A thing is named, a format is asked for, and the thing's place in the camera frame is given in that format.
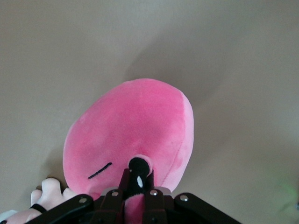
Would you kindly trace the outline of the white pink puppy plush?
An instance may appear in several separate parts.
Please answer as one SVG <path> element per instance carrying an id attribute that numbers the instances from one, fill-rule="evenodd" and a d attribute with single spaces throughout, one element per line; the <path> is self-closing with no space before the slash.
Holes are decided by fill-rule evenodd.
<path id="1" fill-rule="evenodd" d="M 30 208 L 23 211 L 9 210 L 0 214 L 0 224 L 26 224 L 76 195 L 68 187 L 61 190 L 61 183 L 58 179 L 46 178 L 42 181 L 41 189 L 32 191 Z"/>

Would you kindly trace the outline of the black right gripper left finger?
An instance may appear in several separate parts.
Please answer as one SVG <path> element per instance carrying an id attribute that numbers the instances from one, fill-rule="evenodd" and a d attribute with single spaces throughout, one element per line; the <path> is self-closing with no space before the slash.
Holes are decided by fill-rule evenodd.
<path id="1" fill-rule="evenodd" d="M 123 224 L 124 196 L 131 172 L 123 171 L 117 188 L 108 188 L 97 200 L 77 195 L 26 224 Z"/>

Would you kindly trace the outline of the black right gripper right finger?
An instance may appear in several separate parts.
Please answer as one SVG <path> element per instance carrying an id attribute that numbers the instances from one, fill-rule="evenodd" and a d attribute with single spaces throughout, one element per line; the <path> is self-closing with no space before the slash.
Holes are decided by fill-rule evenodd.
<path id="1" fill-rule="evenodd" d="M 171 196 L 169 189 L 154 185 L 154 174 L 147 177 L 142 224 L 241 224 L 192 193 Z"/>

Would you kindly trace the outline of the pink blob plush toy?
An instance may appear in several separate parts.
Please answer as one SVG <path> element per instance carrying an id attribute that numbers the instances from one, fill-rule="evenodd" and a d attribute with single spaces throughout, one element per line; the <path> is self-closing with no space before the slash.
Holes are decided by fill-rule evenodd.
<path id="1" fill-rule="evenodd" d="M 192 106 L 177 88 L 154 79 L 125 82 L 100 97 L 71 126 L 63 152 L 67 185 L 98 199 L 119 184 L 132 160 L 173 191 L 192 154 Z"/>

